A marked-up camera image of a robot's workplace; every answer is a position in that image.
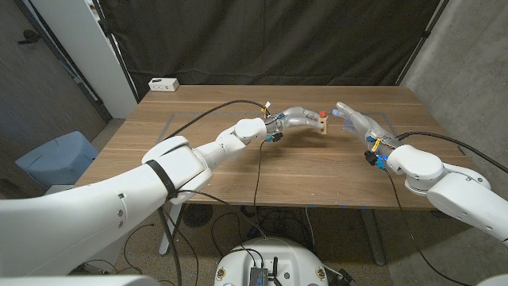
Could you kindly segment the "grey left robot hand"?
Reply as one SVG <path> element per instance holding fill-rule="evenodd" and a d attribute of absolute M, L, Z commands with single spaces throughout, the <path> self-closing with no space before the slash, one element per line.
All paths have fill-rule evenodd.
<path fill-rule="evenodd" d="M 323 125 L 318 121 L 319 114 L 295 106 L 282 111 L 279 114 L 273 114 L 265 120 L 265 127 L 268 135 L 275 133 L 283 133 L 290 128 L 310 127 L 314 129 L 322 129 Z"/>

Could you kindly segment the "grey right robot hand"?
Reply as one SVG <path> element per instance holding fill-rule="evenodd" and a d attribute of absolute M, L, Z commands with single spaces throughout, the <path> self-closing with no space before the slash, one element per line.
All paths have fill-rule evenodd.
<path fill-rule="evenodd" d="M 386 159 L 393 150 L 402 145 L 393 134 L 386 131 L 374 119 L 355 111 L 342 102 L 336 103 L 333 115 L 344 119 L 343 129 L 354 133 L 367 146 L 368 151 Z"/>

